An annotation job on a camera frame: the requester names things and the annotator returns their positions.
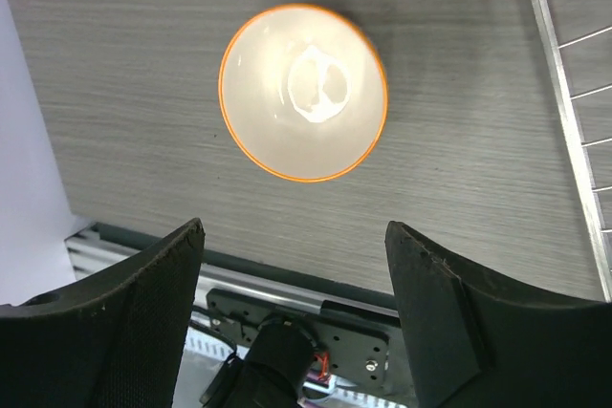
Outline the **metal wire dish rack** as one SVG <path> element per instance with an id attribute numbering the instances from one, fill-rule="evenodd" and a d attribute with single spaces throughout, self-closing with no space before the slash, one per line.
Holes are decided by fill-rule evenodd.
<path id="1" fill-rule="evenodd" d="M 564 66 L 562 52 L 574 45 L 610 33 L 611 27 L 606 25 L 570 40 L 560 41 L 549 0 L 530 0 L 530 2 L 555 94 L 561 131 L 575 179 L 601 290 L 604 299 L 609 302 L 611 300 L 611 248 L 608 237 L 611 235 L 611 229 L 605 225 L 602 216 L 600 194 L 610 191 L 611 186 L 608 184 L 604 186 L 596 185 L 588 149 L 605 145 L 611 141 L 611 138 L 606 136 L 595 140 L 584 139 L 576 102 L 583 98 L 608 92 L 611 90 L 611 85 L 606 83 L 574 94 L 568 72 Z"/>

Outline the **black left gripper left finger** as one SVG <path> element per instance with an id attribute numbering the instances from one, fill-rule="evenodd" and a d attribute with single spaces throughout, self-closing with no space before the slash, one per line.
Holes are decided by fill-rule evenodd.
<path id="1" fill-rule="evenodd" d="M 169 407 L 203 261 L 200 219 L 1 308 L 4 407 Z"/>

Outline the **white ridged bowl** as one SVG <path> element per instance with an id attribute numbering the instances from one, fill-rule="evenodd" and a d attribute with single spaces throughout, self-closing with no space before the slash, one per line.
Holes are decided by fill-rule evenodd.
<path id="1" fill-rule="evenodd" d="M 382 59 L 346 17 L 310 4 L 261 11 L 230 40 L 218 97 L 236 145 L 284 180 L 321 183 L 358 167 L 389 107 Z"/>

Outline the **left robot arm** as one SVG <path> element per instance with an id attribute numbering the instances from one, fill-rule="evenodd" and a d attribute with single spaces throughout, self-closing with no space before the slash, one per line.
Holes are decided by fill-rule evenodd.
<path id="1" fill-rule="evenodd" d="M 5 407 L 168 407 L 204 260 L 191 220 L 153 246 L 1 309 Z M 380 322 L 206 309 L 231 352 L 204 407 L 296 407 L 309 373 L 381 388 L 398 363 L 422 407 L 607 407 L 611 306 L 536 288 L 400 222 L 385 234 L 401 337 Z M 227 330 L 240 335 L 228 339 Z"/>

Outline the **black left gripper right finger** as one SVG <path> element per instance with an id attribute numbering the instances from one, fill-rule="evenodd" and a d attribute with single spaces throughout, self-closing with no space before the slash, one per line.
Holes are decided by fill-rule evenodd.
<path id="1" fill-rule="evenodd" d="M 401 222 L 387 262 L 423 407 L 607 407 L 611 306 L 482 266 Z"/>

